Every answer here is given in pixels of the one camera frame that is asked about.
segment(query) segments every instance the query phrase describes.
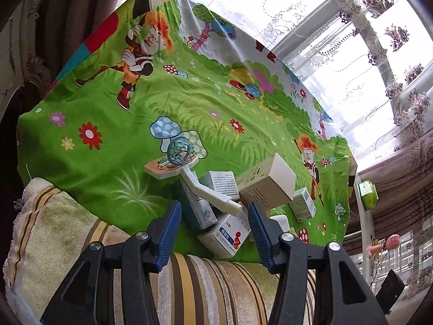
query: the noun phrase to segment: metal screw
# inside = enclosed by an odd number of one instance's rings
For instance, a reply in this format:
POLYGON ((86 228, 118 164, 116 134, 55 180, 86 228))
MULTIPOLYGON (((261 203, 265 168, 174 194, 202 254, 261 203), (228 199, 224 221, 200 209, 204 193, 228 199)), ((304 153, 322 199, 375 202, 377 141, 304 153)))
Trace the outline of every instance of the metal screw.
POLYGON ((329 243, 329 248, 332 249, 333 251, 339 251, 340 245, 337 242, 331 242, 329 243))
POLYGON ((92 242, 90 243, 90 250, 97 251, 98 249, 101 249, 102 244, 100 242, 92 242))
POLYGON ((148 235, 148 233, 145 232, 145 231, 141 231, 141 232, 138 232, 138 233, 136 234, 136 239, 137 239, 137 240, 141 240, 141 241, 143 241, 143 240, 147 239, 148 237, 149 237, 149 235, 148 235))
POLYGON ((291 234, 291 233, 283 233, 282 235, 281 235, 281 238, 283 239, 283 240, 285 240, 285 241, 287 241, 287 242, 290 242, 290 241, 293 241, 293 239, 294 239, 294 236, 293 236, 293 234, 291 234))

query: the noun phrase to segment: white grass print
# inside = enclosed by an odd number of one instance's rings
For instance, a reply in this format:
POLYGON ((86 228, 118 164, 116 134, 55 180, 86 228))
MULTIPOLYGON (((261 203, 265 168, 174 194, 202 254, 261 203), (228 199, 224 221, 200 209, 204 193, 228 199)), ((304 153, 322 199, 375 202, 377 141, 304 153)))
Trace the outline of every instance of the white grass print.
POLYGON ((122 184, 122 189, 112 191, 111 193, 119 194, 116 199, 125 199, 127 200, 127 204, 140 204, 147 212, 151 210, 154 213, 154 207, 156 207, 156 204, 152 200, 158 199, 160 197, 157 197, 155 195, 148 195, 148 179, 145 179, 144 185, 142 186, 137 171, 134 168, 133 171, 134 177, 131 178, 124 170, 122 170, 123 175, 125 176, 124 179, 116 177, 116 180, 118 180, 122 184))

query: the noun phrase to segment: green cartoon bedsheet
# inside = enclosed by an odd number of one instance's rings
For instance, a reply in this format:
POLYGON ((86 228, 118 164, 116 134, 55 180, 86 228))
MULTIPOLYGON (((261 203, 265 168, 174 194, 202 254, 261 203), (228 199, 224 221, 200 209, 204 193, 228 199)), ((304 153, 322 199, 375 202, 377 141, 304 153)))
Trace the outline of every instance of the green cartoon bedsheet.
MULTIPOLYGON (((237 176, 273 153, 317 208, 298 223, 304 241, 342 242, 350 151, 319 103, 254 38, 189 0, 127 0, 81 45, 52 91, 19 119, 19 172, 68 192, 101 220, 133 234, 161 216, 175 178, 144 166, 179 134, 200 158, 198 176, 237 176), (152 129, 151 125, 159 124, 152 129)), ((182 223, 174 251, 210 257, 182 223)), ((233 260, 259 261, 246 241, 233 260)))

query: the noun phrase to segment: striped cushion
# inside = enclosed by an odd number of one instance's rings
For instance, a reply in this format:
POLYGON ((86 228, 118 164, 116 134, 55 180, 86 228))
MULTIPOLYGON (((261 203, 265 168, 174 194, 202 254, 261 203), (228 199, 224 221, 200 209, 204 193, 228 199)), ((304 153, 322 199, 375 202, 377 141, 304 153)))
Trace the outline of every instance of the striped cushion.
MULTIPOLYGON (((35 180, 41 179, 32 180, 26 189, 41 183, 35 180)), ((37 319, 41 318, 89 243, 110 245, 129 237, 92 215, 65 192, 42 181, 42 186, 25 201, 15 222, 4 267, 8 302, 24 325, 31 323, 24 309, 29 307, 37 319), (25 304, 17 302, 19 298, 25 304)), ((161 325, 267 324, 278 278, 261 264, 177 253, 171 255, 161 273, 150 275, 161 325)), ((315 272, 310 270, 304 324, 313 323, 315 289, 315 272)), ((113 300, 116 325, 123 324, 120 270, 114 272, 113 300)))

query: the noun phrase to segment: orange hair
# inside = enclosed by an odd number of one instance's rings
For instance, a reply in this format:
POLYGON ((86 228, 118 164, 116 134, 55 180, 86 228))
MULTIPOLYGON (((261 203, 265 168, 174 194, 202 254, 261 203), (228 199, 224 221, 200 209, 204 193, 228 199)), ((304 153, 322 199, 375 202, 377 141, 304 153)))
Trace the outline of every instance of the orange hair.
POLYGON ((145 22, 151 27, 155 27, 164 40, 165 48, 168 52, 173 52, 173 40, 170 38, 170 26, 161 11, 149 11, 146 13, 145 22))
POLYGON ((311 138, 306 134, 299 135, 297 144, 298 144, 298 148, 300 150, 310 149, 312 152, 318 152, 319 151, 319 147, 315 143, 313 143, 311 141, 311 138))

